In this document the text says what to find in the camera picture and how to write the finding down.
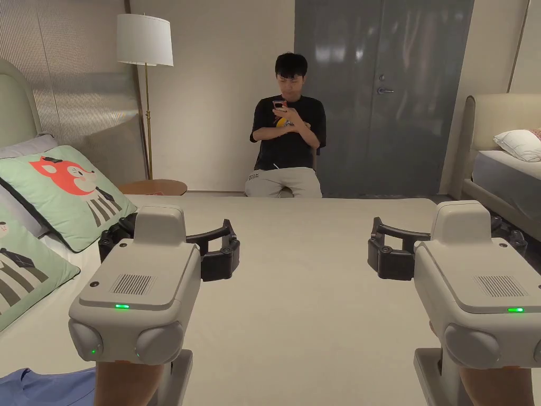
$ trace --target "white lampshade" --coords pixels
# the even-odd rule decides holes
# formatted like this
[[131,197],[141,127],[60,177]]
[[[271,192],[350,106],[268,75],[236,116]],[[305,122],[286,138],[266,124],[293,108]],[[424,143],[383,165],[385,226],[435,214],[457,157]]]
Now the white lampshade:
[[120,14],[116,41],[119,62],[173,66],[169,21],[139,14]]

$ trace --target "fox print pillow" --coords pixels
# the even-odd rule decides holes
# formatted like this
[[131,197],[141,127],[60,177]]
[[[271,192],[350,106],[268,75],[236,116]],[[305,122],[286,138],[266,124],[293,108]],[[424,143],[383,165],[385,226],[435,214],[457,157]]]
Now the fox print pillow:
[[0,331],[79,271],[0,205]]
[[60,146],[0,159],[0,184],[72,251],[80,252],[136,207],[79,151]]

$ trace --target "pillow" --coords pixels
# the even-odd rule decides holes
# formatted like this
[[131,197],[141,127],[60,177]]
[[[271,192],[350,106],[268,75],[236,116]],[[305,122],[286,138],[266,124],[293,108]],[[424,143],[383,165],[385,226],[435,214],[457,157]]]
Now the pillow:
[[[37,154],[57,146],[58,144],[51,134],[42,134],[29,141],[0,148],[0,158],[15,158],[17,156]],[[6,206],[17,221],[25,226],[35,237],[41,237],[43,234],[47,233],[47,227],[41,225],[23,207],[23,205],[17,201],[17,199],[11,196],[11,193],[2,186],[0,186],[0,204]]]
[[0,206],[0,331],[79,272]]
[[541,129],[513,130],[498,134],[494,142],[504,151],[525,162],[541,161]]
[[0,184],[74,252],[136,210],[84,155],[67,145],[0,159]]
[[51,134],[44,133],[31,140],[0,148],[0,158],[16,158],[18,156],[37,154],[55,147],[58,147],[55,138]]

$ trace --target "round side table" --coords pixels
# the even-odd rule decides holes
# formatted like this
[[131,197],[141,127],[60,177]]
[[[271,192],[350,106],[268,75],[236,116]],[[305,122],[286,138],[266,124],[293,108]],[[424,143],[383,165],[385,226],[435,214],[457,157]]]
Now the round side table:
[[185,183],[170,179],[141,180],[119,187],[124,194],[153,194],[161,196],[182,196],[188,190]]

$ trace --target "man's arm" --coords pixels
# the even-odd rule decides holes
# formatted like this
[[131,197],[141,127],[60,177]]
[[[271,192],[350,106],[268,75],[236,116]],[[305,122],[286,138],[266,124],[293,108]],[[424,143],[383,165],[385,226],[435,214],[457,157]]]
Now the man's arm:
[[94,406],[147,406],[160,386],[163,365],[96,363]]
[[251,139],[256,141],[272,140],[287,133],[299,133],[296,126],[263,127],[252,133]]
[[318,149],[320,146],[320,142],[318,140],[318,137],[314,134],[314,132],[305,124],[305,122],[302,120],[301,116],[297,111],[291,107],[284,107],[282,110],[273,110],[274,114],[276,114],[278,117],[283,117],[286,120],[293,123],[293,127],[286,126],[286,128],[290,128],[288,133],[290,132],[297,132],[300,134],[302,139],[310,145],[314,149]]
[[460,368],[474,406],[534,406],[530,369]]

